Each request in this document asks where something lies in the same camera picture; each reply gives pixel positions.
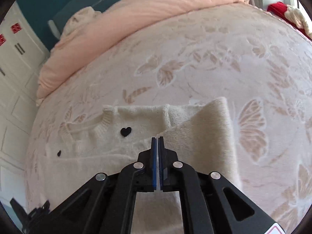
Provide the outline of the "red cushion by window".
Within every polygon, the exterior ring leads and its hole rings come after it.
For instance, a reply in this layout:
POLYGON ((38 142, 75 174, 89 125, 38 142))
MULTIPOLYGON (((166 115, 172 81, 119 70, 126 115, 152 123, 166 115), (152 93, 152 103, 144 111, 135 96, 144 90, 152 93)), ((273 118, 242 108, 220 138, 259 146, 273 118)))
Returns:
POLYGON ((302 34, 304 34, 306 37, 308 37, 305 33, 303 29, 299 29, 296 27, 295 24, 293 24, 292 22, 290 22, 288 19, 286 19, 285 17, 285 12, 287 10, 287 4, 284 4, 282 2, 276 2, 273 4, 270 4, 267 8, 267 11, 280 17, 281 19, 285 20, 287 23, 289 23, 290 25, 292 25, 294 28, 296 28, 297 30, 299 30, 300 32, 302 32, 302 34))

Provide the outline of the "cream sweater with black hearts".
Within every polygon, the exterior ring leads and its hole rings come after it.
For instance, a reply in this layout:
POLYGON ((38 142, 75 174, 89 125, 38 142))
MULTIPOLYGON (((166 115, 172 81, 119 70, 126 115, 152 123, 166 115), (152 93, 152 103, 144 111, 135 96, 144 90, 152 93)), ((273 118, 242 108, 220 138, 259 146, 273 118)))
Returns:
POLYGON ((241 185, 233 126, 221 97, 206 105, 105 106, 89 121, 62 125, 38 158, 29 199, 55 208, 96 173, 120 172, 159 136, 196 171, 218 171, 241 185))

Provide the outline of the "white wardrobe with red stickers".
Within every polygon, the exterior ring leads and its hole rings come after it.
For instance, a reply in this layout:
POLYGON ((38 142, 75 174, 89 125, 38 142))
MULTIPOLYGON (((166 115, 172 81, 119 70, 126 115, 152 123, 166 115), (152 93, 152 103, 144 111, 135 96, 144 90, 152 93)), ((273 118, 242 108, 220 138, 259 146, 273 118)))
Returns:
POLYGON ((1 202, 25 206, 24 164, 38 108, 39 71, 50 52, 14 2, 1 23, 1 202))

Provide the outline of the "peach pink duvet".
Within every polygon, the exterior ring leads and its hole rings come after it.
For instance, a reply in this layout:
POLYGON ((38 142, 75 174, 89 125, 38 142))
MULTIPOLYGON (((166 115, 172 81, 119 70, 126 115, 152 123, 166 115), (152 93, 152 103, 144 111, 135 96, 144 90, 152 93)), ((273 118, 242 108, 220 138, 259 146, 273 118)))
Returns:
POLYGON ((43 65, 36 102, 42 101, 70 76, 134 32, 173 16, 250 0, 120 0, 85 23, 65 26, 60 41, 43 65))

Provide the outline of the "pink butterfly bed blanket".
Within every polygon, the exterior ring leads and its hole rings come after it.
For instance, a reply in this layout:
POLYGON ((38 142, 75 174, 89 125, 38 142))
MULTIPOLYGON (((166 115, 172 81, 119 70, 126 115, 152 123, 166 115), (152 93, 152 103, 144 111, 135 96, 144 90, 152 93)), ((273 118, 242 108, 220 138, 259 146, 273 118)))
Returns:
POLYGON ((206 105, 224 97, 235 185, 291 233, 311 206, 311 40, 254 6, 174 16, 120 40, 40 104, 25 160, 27 209, 37 161, 66 123, 105 106, 206 105))

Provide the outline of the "cream towel at headboard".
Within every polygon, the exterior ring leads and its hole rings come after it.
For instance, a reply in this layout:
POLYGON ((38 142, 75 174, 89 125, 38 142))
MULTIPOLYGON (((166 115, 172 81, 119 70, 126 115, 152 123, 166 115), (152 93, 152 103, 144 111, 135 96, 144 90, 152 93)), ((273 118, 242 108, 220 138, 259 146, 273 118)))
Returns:
POLYGON ((72 32, 90 23, 101 14, 102 12, 94 10, 91 6, 82 8, 67 21, 60 39, 69 36, 72 32))

